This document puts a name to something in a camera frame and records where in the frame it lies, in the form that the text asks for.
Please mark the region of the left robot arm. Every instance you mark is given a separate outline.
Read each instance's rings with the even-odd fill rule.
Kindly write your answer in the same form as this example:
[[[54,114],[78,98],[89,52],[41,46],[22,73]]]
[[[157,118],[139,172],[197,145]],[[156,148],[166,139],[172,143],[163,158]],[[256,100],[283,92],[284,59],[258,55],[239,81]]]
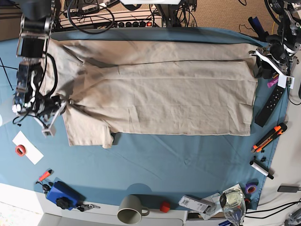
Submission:
[[[259,40],[267,43],[249,52],[256,57],[255,77],[271,79],[276,75],[278,86],[293,89],[293,70],[299,63],[295,55],[301,49],[301,20],[293,15],[301,8],[301,2],[266,0],[264,3],[278,29],[276,34],[269,34],[257,18],[248,19]]]

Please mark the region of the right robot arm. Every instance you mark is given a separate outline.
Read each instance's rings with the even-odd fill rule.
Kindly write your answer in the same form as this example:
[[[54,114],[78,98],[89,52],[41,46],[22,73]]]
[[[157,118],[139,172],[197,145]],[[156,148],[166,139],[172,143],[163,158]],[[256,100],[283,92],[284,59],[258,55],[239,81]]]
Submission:
[[[44,136],[54,136],[54,122],[65,109],[67,102],[55,95],[58,84],[58,73],[55,59],[48,53],[52,26],[56,16],[54,0],[28,0],[20,5],[21,29],[17,45],[17,57],[21,57],[16,74],[16,91],[12,102],[12,111],[17,115],[14,124],[31,116],[42,127]],[[50,60],[54,73],[54,84],[51,90],[42,94],[40,89],[46,76]]]

